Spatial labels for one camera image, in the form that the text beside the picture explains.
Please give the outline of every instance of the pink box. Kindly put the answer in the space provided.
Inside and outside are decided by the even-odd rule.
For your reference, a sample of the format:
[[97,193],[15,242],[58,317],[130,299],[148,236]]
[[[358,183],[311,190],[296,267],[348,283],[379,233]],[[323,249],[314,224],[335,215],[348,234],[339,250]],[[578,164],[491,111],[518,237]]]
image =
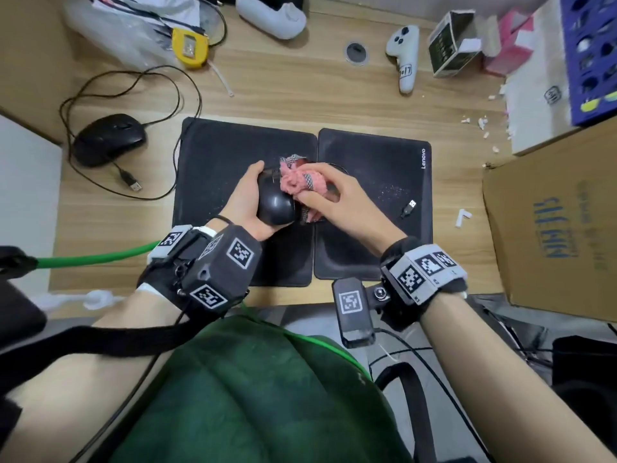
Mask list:
[[498,22],[501,49],[495,57],[484,58],[484,69],[506,76],[520,67],[534,52],[534,18],[510,10]]

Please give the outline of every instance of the green clothing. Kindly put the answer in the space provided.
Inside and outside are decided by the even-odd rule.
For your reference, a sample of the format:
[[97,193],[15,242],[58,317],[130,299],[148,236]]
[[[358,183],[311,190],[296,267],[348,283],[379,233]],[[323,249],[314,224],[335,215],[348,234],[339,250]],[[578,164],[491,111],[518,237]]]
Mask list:
[[247,317],[209,325],[162,377],[113,463],[412,462],[357,367]]

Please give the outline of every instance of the mouse pad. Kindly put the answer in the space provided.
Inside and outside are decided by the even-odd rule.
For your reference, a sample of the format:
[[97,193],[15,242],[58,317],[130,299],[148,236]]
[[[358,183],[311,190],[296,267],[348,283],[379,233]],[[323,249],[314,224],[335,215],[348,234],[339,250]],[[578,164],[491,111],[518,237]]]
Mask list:
[[[431,145],[426,141],[323,128],[320,162],[344,167],[366,194],[403,232],[423,243],[433,241]],[[403,208],[417,206],[401,219]],[[316,224],[315,276],[322,280],[356,277],[380,279],[379,259],[329,222]]]
[[[260,159],[266,167],[278,166],[279,157],[294,153],[317,160],[317,137],[311,133],[203,118],[187,118],[182,126],[186,136],[178,157],[174,225],[208,222],[227,203],[247,167]],[[313,226],[292,224],[262,246],[252,286],[310,284]]]

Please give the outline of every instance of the pink cloth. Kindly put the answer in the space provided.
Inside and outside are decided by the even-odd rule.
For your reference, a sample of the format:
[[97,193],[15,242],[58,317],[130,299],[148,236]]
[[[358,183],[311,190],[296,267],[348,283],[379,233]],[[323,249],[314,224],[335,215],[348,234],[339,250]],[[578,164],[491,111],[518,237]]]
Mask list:
[[[295,160],[287,163],[281,161],[281,190],[290,195],[297,195],[304,190],[312,190],[326,196],[328,193],[328,183],[324,176],[314,170],[299,170],[302,164],[306,163],[304,159]],[[306,216],[306,222],[319,221],[321,213],[315,209],[305,208],[303,216]]]

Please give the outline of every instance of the white controller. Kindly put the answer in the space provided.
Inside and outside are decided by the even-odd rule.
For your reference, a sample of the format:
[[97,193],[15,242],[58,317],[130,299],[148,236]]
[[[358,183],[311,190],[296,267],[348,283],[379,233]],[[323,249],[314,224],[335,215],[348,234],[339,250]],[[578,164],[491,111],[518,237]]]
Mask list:
[[397,30],[386,44],[386,53],[396,57],[398,65],[398,88],[403,94],[412,92],[418,72],[418,46],[420,29],[409,24]]
[[236,0],[236,10],[245,20],[276,38],[296,37],[307,25],[307,17],[293,3],[274,11],[259,0]]

